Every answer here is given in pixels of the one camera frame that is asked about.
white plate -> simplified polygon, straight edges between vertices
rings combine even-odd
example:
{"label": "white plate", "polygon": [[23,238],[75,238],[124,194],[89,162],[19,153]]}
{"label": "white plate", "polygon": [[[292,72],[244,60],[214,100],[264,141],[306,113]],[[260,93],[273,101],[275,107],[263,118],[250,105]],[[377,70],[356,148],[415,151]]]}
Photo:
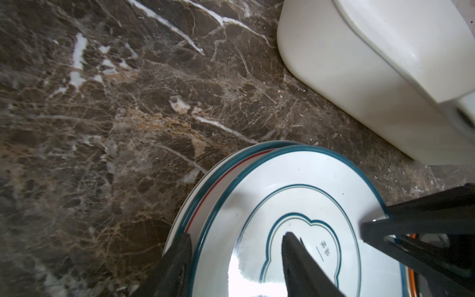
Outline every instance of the white plate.
{"label": "white plate", "polygon": [[264,154],[289,145],[299,143],[290,141],[268,141],[241,149],[217,163],[196,184],[183,203],[168,234],[163,253],[165,253],[177,234],[187,232],[192,246],[196,246],[201,229],[208,218],[214,203],[229,183],[253,161]]}
{"label": "white plate", "polygon": [[243,170],[216,202],[193,256],[190,291],[287,296],[280,249],[291,231],[346,297],[404,296],[401,265],[359,234],[384,209],[342,156],[307,145],[277,149]]}

white container lid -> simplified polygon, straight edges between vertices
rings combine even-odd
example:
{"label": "white container lid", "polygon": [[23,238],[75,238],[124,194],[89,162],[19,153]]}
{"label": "white container lid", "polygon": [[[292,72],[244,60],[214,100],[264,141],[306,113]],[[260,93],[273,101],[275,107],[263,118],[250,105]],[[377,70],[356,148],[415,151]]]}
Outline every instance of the white container lid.
{"label": "white container lid", "polygon": [[475,39],[450,0],[333,0],[351,28],[437,105],[475,89]]}

plate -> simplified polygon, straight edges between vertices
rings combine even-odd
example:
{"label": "plate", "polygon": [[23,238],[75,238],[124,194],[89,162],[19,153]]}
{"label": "plate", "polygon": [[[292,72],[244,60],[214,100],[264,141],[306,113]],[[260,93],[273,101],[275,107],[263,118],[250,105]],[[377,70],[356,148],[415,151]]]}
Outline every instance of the plate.
{"label": "plate", "polygon": [[399,262],[359,235],[362,222],[384,216],[372,184],[344,157],[308,145],[274,150],[216,202],[194,252],[191,295],[287,296],[280,248],[291,231],[345,296],[404,296]]}
{"label": "plate", "polygon": [[163,253],[170,247],[177,234],[188,232],[193,248],[201,229],[229,183],[249,164],[277,148],[296,145],[291,141],[268,141],[241,149],[217,163],[193,188],[168,234]]}

teal plate rim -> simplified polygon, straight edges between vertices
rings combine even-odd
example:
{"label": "teal plate rim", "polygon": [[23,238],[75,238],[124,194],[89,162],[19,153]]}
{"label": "teal plate rim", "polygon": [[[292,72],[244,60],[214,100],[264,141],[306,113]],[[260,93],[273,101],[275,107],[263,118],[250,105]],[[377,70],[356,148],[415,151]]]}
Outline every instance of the teal plate rim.
{"label": "teal plate rim", "polygon": [[[251,173],[254,169],[259,167],[261,164],[286,153],[292,153],[292,152],[317,152],[317,153],[323,153],[328,156],[331,156],[339,161],[342,161],[344,164],[348,165],[351,169],[353,169],[368,185],[368,187],[371,189],[373,194],[376,196],[376,199],[381,205],[381,208],[384,211],[384,214],[389,217],[389,212],[384,204],[383,200],[381,199],[378,191],[376,188],[373,186],[371,181],[364,175],[364,173],[359,169],[355,164],[353,164],[350,160],[347,158],[343,157],[339,153],[336,153],[334,151],[331,151],[326,148],[318,147],[318,146],[311,146],[307,144],[297,144],[297,145],[290,145],[287,147],[282,147],[279,149],[276,149],[272,152],[269,152],[265,156],[261,157],[260,159],[256,160],[252,164],[250,164],[248,167],[246,167],[240,174],[236,176],[236,178],[229,184],[229,186],[224,190],[223,194],[220,196],[218,201],[213,207],[213,210],[209,214],[208,219],[206,220],[206,223],[201,231],[201,234],[199,236],[197,246],[195,248],[195,252],[193,254],[193,258],[191,260],[191,267],[190,267],[190,278],[189,278],[189,285],[188,285],[188,297],[191,297],[193,294],[193,284],[195,280],[195,274],[196,274],[196,268],[198,266],[198,261],[200,258],[201,250],[203,248],[206,236],[208,235],[209,229],[211,228],[211,225],[216,218],[216,215],[218,214],[219,210],[221,209],[221,206],[224,204],[224,201],[228,198],[228,196],[232,193],[234,188],[249,174]],[[407,297],[408,292],[406,289],[406,274],[404,272],[404,266],[402,264],[400,266],[400,271],[401,271],[401,281],[402,281],[402,296]]]}
{"label": "teal plate rim", "polygon": [[[358,241],[356,240],[356,234],[355,234],[355,232],[354,232],[353,225],[352,225],[352,223],[350,222],[350,219],[348,218],[348,216],[346,215],[346,212],[343,210],[343,208],[341,207],[341,205],[338,203],[338,201],[336,201],[335,198],[333,198],[330,194],[328,194],[328,193],[325,192],[324,190],[319,189],[319,188],[317,188],[317,187],[314,187],[314,186],[311,186],[311,185],[308,185],[308,184],[291,184],[291,185],[287,185],[287,186],[284,186],[284,187],[282,187],[282,188],[279,188],[279,189],[273,191],[272,193],[270,193],[269,195],[267,195],[267,196],[254,208],[254,210],[252,211],[252,213],[251,213],[251,214],[248,216],[248,218],[246,219],[246,222],[244,223],[244,226],[243,226],[243,228],[241,229],[241,233],[239,234],[239,237],[238,237],[238,239],[237,239],[235,248],[237,248],[237,247],[239,246],[239,244],[240,244],[240,242],[241,242],[241,239],[242,239],[242,236],[243,236],[243,234],[244,234],[244,231],[245,231],[247,225],[249,224],[250,220],[251,220],[252,217],[254,216],[255,212],[256,212],[267,200],[269,200],[270,198],[272,198],[275,194],[277,194],[277,193],[279,193],[279,192],[281,192],[281,191],[285,191],[285,190],[287,190],[287,189],[291,189],[291,188],[308,188],[308,189],[312,189],[312,190],[314,190],[314,191],[317,191],[317,192],[323,194],[323,195],[324,195],[325,197],[327,197],[328,199],[330,199],[330,200],[337,206],[337,208],[342,212],[343,216],[345,217],[346,221],[348,222],[348,226],[349,226],[350,229],[351,229],[351,233],[352,233],[352,235],[353,235],[353,240],[354,240],[354,242],[355,242],[356,252],[357,252],[357,255],[358,255],[358,293],[357,293],[357,296],[359,296],[359,295],[360,295],[360,287],[361,287],[361,257],[360,257],[360,248],[359,248],[359,246],[358,246]],[[283,219],[283,218],[285,218],[285,217],[288,217],[289,215],[292,215],[292,216],[295,216],[295,215],[300,216],[300,217],[304,218],[304,220],[307,221],[308,223],[312,223],[312,222],[317,222],[317,221],[319,221],[319,222],[323,223],[324,225],[326,225],[326,226],[331,230],[331,232],[334,234],[334,236],[335,236],[335,238],[336,238],[336,241],[338,242],[338,243],[336,243],[336,245],[338,246],[338,249],[339,249],[339,251],[340,251],[339,255],[341,255],[342,250],[341,250],[341,247],[340,247],[340,244],[339,244],[338,236],[337,236],[337,235],[335,234],[335,232],[333,231],[333,228],[332,228],[329,224],[327,224],[326,222],[324,222],[324,221],[322,221],[322,220],[311,220],[311,219],[308,218],[306,215],[301,214],[301,213],[298,213],[298,212],[291,212],[291,213],[287,213],[287,214],[283,215],[281,218],[279,218],[279,220],[277,220],[277,221],[274,223],[274,225],[273,225],[273,227],[272,227],[270,233],[272,233],[272,230],[275,228],[275,226],[277,225],[277,223],[278,223],[281,219]],[[259,281],[261,281],[261,280],[263,279],[264,272],[265,272],[265,267],[266,267],[266,265],[269,264],[270,259],[271,259],[270,254],[269,254],[269,252],[270,252],[269,239],[270,239],[270,238],[269,238],[269,236],[268,236],[268,237],[267,237],[267,244],[266,244],[266,261],[265,261],[264,266],[263,266],[263,268],[262,268],[262,270],[261,270],[261,274],[260,274],[260,277],[259,277]],[[339,267],[338,267],[337,273],[336,273],[336,275],[335,275],[335,283],[336,283],[336,287],[337,287],[337,288],[339,287],[339,284],[338,284],[338,274],[340,273],[341,265],[342,265],[341,262],[339,262],[339,265],[338,265]]]}
{"label": "teal plate rim", "polygon": [[[260,152],[265,151],[265,150],[270,150],[270,149],[279,149],[279,148],[283,148],[283,147],[291,146],[291,145],[301,145],[301,144],[298,143],[298,142],[287,141],[287,140],[267,141],[267,142],[264,142],[264,143],[248,146],[248,147],[244,148],[240,153],[237,153],[235,156],[233,156],[229,160],[225,161],[225,163],[221,167],[219,167],[204,182],[204,184],[201,186],[201,188],[198,190],[196,195],[191,200],[190,205],[186,209],[185,214],[183,215],[181,221],[179,222],[178,228],[175,232],[175,235],[173,236],[172,242],[177,240],[179,235],[185,232],[186,227],[190,223],[190,220],[193,218],[193,214],[195,213],[196,208],[199,207],[199,205],[201,203],[201,200],[203,199],[203,197],[206,196],[206,194],[211,189],[211,187],[216,182],[219,181],[219,179],[221,178],[222,175],[224,175],[226,172],[228,172],[230,169],[232,169],[234,166],[236,166],[240,162],[246,160],[247,158],[249,158],[249,157],[251,157],[251,156],[253,156],[257,153],[260,153]],[[175,224],[175,222],[173,222],[170,230],[173,229],[174,224]]]}

marble countertop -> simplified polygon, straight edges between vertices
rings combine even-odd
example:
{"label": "marble countertop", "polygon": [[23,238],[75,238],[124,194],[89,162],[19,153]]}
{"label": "marble countertop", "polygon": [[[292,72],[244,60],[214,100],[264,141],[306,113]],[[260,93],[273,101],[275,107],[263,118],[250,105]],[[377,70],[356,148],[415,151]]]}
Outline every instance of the marble countertop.
{"label": "marble countertop", "polygon": [[194,184],[262,141],[346,156],[388,205],[475,180],[411,160],[296,80],[281,1],[0,7],[2,296],[128,296]]}

